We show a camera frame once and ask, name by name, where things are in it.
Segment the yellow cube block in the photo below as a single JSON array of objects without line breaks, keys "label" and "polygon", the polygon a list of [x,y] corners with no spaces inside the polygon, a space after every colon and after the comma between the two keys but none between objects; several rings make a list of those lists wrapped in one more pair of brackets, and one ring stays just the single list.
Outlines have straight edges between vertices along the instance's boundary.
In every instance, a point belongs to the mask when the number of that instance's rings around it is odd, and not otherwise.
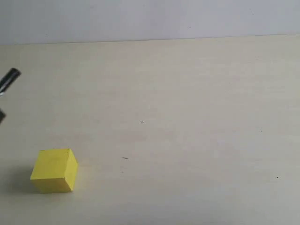
[{"label": "yellow cube block", "polygon": [[78,162],[71,149],[41,150],[30,181],[40,193],[73,192]]}]

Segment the black and white marker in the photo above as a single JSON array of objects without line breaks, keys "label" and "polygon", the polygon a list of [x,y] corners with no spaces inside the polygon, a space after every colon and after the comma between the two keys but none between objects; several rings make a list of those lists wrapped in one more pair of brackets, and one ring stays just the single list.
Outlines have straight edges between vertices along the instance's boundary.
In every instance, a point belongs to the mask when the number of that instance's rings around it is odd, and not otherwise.
[{"label": "black and white marker", "polygon": [[10,85],[21,75],[21,71],[11,68],[0,80],[0,96],[2,97]]}]

